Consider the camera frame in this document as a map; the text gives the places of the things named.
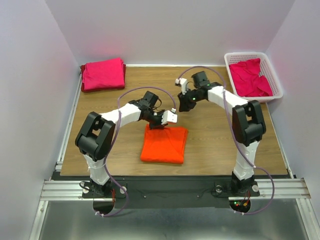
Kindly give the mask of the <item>orange t shirt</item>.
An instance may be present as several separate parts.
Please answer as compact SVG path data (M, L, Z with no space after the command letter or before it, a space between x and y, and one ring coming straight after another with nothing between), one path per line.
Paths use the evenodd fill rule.
M145 163L182 165L188 130L184 127L145 127L140 160Z

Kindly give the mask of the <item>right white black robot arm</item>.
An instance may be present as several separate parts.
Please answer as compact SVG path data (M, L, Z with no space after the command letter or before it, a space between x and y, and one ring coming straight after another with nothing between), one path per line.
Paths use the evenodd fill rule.
M180 77L175 80L175 85L181 88L178 94L179 111L188 112L202 100L217 104L225 110L237 148L230 190L234 195L242 195L255 184L256 152L266 133L261 104L256 100L247 101L236 96L218 82L210 82L204 71L197 72L191 77L194 89L188 88L188 80L185 78Z

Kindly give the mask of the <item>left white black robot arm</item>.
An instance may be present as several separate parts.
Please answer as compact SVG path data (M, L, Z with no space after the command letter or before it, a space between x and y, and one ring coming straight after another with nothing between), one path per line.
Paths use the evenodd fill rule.
M156 111L159 97L147 91L141 99L131 100L124 106L106 113L90 112L75 139L75 145L84 156L90 183L81 185L84 192L107 197L112 192L107 174L106 157L109 155L121 127L145 120L151 128L163 128L164 110Z

